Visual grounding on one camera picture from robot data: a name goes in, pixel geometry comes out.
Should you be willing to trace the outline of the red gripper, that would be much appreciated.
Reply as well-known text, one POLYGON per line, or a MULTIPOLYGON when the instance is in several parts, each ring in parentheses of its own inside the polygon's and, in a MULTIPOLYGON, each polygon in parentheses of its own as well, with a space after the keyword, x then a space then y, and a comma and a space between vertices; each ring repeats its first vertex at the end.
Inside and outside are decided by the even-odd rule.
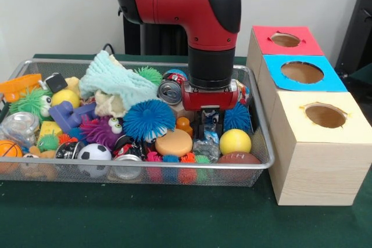
POLYGON ((227 88, 206 91, 193 88, 188 81, 181 85, 182 103, 185 110, 195 113, 195 138, 204 138, 205 116, 203 109, 220 109, 215 117, 216 132, 220 138, 224 132, 225 110, 232 109, 238 102, 239 89, 236 80, 227 88))

